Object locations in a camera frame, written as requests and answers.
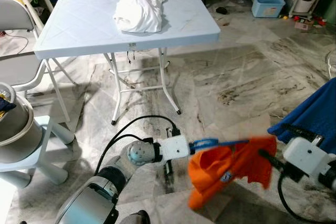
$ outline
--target white stool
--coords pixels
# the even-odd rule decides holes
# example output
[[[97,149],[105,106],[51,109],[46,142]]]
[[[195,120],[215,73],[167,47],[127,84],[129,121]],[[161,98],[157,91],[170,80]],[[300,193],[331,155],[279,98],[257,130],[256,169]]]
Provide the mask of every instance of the white stool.
[[[64,144],[71,143],[75,135],[66,128],[54,123],[49,116],[39,116],[34,119],[43,128],[42,139],[39,146],[33,153],[21,161],[10,164],[0,163],[0,178],[10,182],[16,187],[24,188],[30,183],[31,177],[18,170],[37,168],[54,184],[62,184],[67,179],[68,172],[46,161],[44,154],[51,132]]]

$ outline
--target white stand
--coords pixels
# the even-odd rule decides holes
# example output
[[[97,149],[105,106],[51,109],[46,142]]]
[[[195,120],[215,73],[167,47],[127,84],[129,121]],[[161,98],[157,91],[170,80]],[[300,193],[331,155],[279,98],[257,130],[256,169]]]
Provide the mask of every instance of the white stand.
[[[180,115],[181,111],[177,107],[176,103],[174,102],[173,98],[167,91],[167,87],[165,84],[165,75],[164,75],[164,69],[168,66],[169,62],[166,63],[166,55],[167,55],[167,48],[162,50],[162,48],[159,48],[159,66],[156,67],[149,67],[149,68],[139,68],[139,69],[130,69],[130,70],[122,70],[118,71],[117,69],[117,63],[116,59],[114,57],[114,53],[112,52],[110,56],[108,54],[104,54],[107,62],[109,63],[111,69],[109,70],[114,75],[114,80],[117,85],[117,91],[118,91],[118,97],[117,97],[117,104],[115,105],[115,110],[112,117],[112,125],[115,125],[117,123],[118,117],[119,117],[119,110],[120,110],[120,101],[121,101],[121,93],[124,92],[136,92],[136,91],[144,91],[144,90],[151,90],[151,89],[163,89],[164,94],[167,96],[169,102],[173,106],[174,110]],[[160,69],[160,75],[161,75],[161,85],[158,86],[149,86],[149,87],[143,87],[143,88],[137,88],[137,89],[121,89],[120,87],[120,73],[128,73],[128,72],[135,72],[135,71],[148,71],[153,69]]]
[[[42,139],[37,149],[21,161],[9,164],[0,163],[0,177],[19,188],[26,187],[29,184],[30,176],[17,170],[37,168],[56,185],[63,183],[68,177],[66,170],[47,162],[44,154],[51,132],[64,144],[71,143],[75,135],[66,128],[54,123],[49,116],[37,117],[35,121],[43,128]]]

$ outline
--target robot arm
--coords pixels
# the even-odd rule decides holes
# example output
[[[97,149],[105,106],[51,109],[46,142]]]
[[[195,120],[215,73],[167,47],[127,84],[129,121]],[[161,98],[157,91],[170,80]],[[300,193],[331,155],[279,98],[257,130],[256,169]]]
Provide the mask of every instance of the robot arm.
[[[118,197],[140,166],[165,162],[190,155],[184,136],[170,137],[159,143],[135,141],[125,146],[106,167],[91,177],[61,207],[55,224],[113,224],[118,217]],[[122,223],[146,223],[139,212]]]

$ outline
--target table leg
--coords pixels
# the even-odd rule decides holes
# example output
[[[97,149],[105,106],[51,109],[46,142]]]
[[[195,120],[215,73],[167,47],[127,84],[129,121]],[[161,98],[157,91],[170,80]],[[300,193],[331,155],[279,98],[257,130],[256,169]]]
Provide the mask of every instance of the table leg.
[[[25,188],[29,185],[31,180],[31,177],[28,174],[18,172],[17,170],[2,172],[0,173],[0,178],[11,183],[17,188]]]
[[[66,170],[43,159],[39,161],[37,168],[56,185],[62,184],[68,178],[68,172]]]
[[[171,105],[174,107],[174,110],[180,115],[181,111],[177,107],[177,105],[175,104],[173,98],[168,93],[168,90],[167,90],[167,87],[166,87],[166,83],[165,83],[165,76],[164,76],[164,65],[165,65],[165,62],[164,62],[164,60],[165,60],[165,57],[166,57],[166,53],[167,53],[167,49],[166,48],[163,51],[162,51],[162,48],[159,48],[159,64],[160,64],[160,75],[161,75],[162,89],[163,89],[163,92],[165,93],[166,97],[170,101]]]
[[[115,105],[113,117],[112,117],[112,125],[115,125],[117,123],[117,119],[119,116],[119,106],[120,106],[120,101],[121,101],[121,88],[120,88],[120,82],[119,82],[119,74],[118,74],[118,69],[117,69],[117,63],[116,59],[114,57],[114,52],[111,53],[111,59],[108,56],[108,54],[104,54],[106,60],[110,63],[110,66],[112,67],[112,70],[114,72],[114,80],[116,81],[117,85],[117,91],[118,91],[118,98],[117,98],[117,104]]]
[[[69,131],[68,129],[64,128],[63,126],[59,125],[58,123],[53,123],[51,131],[64,143],[70,144],[75,135],[73,132]]]

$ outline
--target marble floor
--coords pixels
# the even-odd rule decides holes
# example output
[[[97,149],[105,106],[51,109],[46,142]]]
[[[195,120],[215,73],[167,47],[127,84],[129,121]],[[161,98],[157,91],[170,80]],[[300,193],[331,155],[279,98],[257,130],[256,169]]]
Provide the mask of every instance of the marble floor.
[[[219,6],[227,6],[229,14],[215,13]],[[208,0],[207,7],[221,28],[219,42],[168,50],[166,82],[181,115],[176,114],[163,91],[125,93],[121,116],[112,126],[116,85],[103,56],[63,59],[63,66],[78,83],[73,86],[61,73],[56,74],[71,115],[67,126],[75,132],[76,139],[64,147],[52,138],[47,156],[69,171],[69,177],[56,186],[39,171],[30,170],[30,185],[13,190],[7,200],[9,211],[4,213],[4,223],[53,223],[62,203],[92,176],[108,141],[138,116],[165,115],[190,142],[206,136],[236,140],[266,134],[268,127],[327,82],[324,58],[336,48],[332,31],[320,28],[306,32],[294,29],[292,20],[253,18],[250,7],[237,5],[235,0]],[[3,43],[0,38],[1,52],[8,51]],[[120,69],[128,69],[156,65],[156,55],[156,50],[136,51],[135,60],[130,54],[130,64],[126,53],[117,53],[116,58]],[[160,80],[156,70],[133,72],[123,78],[133,87]],[[62,122],[47,77],[31,90],[28,99],[37,115],[51,114]],[[167,126],[164,121],[146,119],[134,123],[127,133],[164,139]],[[126,138],[113,146],[103,165],[131,141]],[[279,156],[282,148],[283,144],[278,143]],[[285,212],[280,202],[276,170],[268,190],[262,190],[259,184],[248,184],[245,179],[236,180],[200,211],[191,211],[187,200],[193,186],[187,164],[188,158],[173,161],[172,185],[167,185],[161,166],[148,164],[139,168],[119,197],[117,223],[141,209],[149,213],[153,224],[300,223]],[[316,220],[336,220],[336,199],[327,189],[317,189],[307,180],[300,184],[285,181],[283,186],[295,212]]]

